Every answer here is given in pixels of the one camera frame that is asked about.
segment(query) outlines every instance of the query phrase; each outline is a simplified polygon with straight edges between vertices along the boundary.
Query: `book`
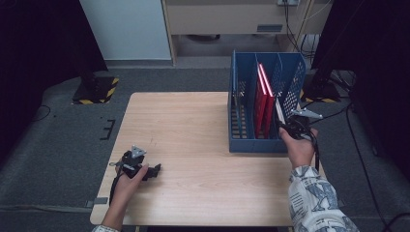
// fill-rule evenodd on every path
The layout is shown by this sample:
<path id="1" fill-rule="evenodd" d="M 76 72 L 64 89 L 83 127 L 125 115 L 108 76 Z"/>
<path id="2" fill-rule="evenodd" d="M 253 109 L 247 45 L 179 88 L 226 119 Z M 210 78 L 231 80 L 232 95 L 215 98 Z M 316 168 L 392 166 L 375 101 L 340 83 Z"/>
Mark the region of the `book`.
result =
<path id="1" fill-rule="evenodd" d="M 255 102 L 253 108 L 253 127 L 255 138 L 259 138 L 259 133 L 262 128 L 263 114 L 265 111 L 266 100 L 268 99 L 268 92 L 266 90 L 265 80 L 257 66 L 257 80 L 255 90 Z"/>
<path id="2" fill-rule="evenodd" d="M 265 87 L 267 90 L 267 100 L 265 103 L 265 110 L 263 113 L 262 125 L 263 125 L 263 137 L 269 138 L 269 130 L 271 128 L 272 122 L 272 114 L 274 113 L 274 102 L 275 102 L 275 95 L 274 91 L 272 90 L 271 83 L 266 75 L 265 69 L 263 68 L 262 63 L 259 63 L 259 70 L 263 76 L 263 80 L 265 81 Z"/>

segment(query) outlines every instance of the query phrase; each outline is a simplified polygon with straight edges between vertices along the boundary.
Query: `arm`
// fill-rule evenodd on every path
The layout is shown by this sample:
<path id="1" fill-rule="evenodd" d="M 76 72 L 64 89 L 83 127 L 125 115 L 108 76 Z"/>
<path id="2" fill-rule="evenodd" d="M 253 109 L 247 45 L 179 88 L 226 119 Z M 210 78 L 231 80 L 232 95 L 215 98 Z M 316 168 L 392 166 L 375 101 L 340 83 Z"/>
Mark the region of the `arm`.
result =
<path id="1" fill-rule="evenodd" d="M 148 164 L 145 164 L 132 179 L 127 175 L 120 177 L 114 190 L 114 197 L 108 211 L 105 213 L 102 225 L 97 226 L 93 231 L 121 231 L 128 203 L 147 171 Z"/>
<path id="2" fill-rule="evenodd" d="M 338 208 L 333 186 L 310 166 L 314 156 L 310 141 L 295 140 L 282 128 L 279 134 L 286 144 L 293 168 L 288 195 L 295 231 L 359 231 Z"/>

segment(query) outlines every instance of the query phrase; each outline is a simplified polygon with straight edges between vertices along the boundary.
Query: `black tool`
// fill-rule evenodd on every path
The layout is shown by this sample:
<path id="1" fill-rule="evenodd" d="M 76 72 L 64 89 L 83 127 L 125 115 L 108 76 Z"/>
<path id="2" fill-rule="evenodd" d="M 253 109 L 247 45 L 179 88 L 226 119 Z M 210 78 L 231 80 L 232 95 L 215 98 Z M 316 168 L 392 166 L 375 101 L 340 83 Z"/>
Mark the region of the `black tool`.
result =
<path id="1" fill-rule="evenodd" d="M 111 186 L 111 192 L 109 194 L 109 205 L 114 196 L 115 187 L 117 186 L 118 180 L 120 177 L 126 173 L 131 179 L 138 173 L 139 169 L 142 167 L 142 162 L 144 161 L 144 155 L 147 152 L 137 148 L 135 145 L 132 146 L 130 151 L 124 153 L 119 162 L 112 162 L 110 166 L 119 166 L 117 171 L 117 176 L 114 178 Z M 155 167 L 148 167 L 148 171 L 145 176 L 142 178 L 142 181 L 148 181 L 148 178 L 157 177 L 158 173 L 161 170 L 161 164 L 156 165 Z"/>
<path id="2" fill-rule="evenodd" d="M 315 117 L 322 119 L 322 115 L 315 114 L 307 109 L 300 110 L 292 110 L 292 115 L 289 116 L 285 122 L 279 121 L 279 126 L 287 131 L 287 133 L 293 137 L 294 139 L 301 140 L 307 139 L 310 140 L 315 154 L 315 165 L 317 171 L 319 171 L 319 147 L 317 144 L 317 139 L 314 134 L 310 130 L 309 125 L 309 118 L 308 117 Z"/>
<path id="3" fill-rule="evenodd" d="M 121 161 L 123 163 L 123 171 L 129 176 L 130 178 L 133 178 L 136 173 L 138 173 L 139 169 L 142 167 L 142 162 L 144 161 L 144 154 L 145 152 L 142 150 L 139 150 L 135 152 L 138 148 L 132 147 L 132 151 L 127 151 L 123 157 L 121 158 Z M 148 167 L 148 171 L 145 174 L 144 178 L 142 178 L 142 181 L 147 181 L 148 178 L 153 178 L 157 177 L 158 173 L 161 170 L 161 164 L 156 165 L 155 167 Z"/>
<path id="4" fill-rule="evenodd" d="M 280 124 L 280 126 L 294 139 L 311 140 L 310 126 L 308 123 L 308 117 L 292 115 L 286 120 L 285 124 Z"/>

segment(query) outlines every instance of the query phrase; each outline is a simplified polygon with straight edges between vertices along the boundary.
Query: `patterned sleeve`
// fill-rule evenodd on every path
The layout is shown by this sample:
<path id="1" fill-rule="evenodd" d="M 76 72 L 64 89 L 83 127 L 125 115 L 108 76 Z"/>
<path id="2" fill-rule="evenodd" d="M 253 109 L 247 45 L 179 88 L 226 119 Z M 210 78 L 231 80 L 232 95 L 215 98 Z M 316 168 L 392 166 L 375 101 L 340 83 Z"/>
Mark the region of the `patterned sleeve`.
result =
<path id="1" fill-rule="evenodd" d="M 358 232 L 337 205 L 333 186 L 314 167 L 295 168 L 290 176 L 289 211 L 296 232 Z"/>
<path id="2" fill-rule="evenodd" d="M 109 227 L 103 226 L 103 225 L 97 225 L 92 232 L 120 232 L 115 229 L 111 229 Z"/>

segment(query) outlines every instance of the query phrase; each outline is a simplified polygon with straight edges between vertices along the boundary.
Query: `table top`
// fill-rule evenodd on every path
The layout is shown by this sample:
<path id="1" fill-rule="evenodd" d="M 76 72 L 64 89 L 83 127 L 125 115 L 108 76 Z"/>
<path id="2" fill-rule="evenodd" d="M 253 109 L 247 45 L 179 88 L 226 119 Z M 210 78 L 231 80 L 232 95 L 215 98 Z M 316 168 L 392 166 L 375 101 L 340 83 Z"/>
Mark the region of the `table top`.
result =
<path id="1" fill-rule="evenodd" d="M 136 145 L 147 151 L 144 163 L 162 167 L 139 186 L 124 224 L 291 225 L 289 159 L 229 153 L 227 99 L 226 92 L 133 94 L 98 197 L 109 196 L 116 175 L 108 164 Z M 107 209 L 95 205 L 91 222 L 100 224 Z"/>

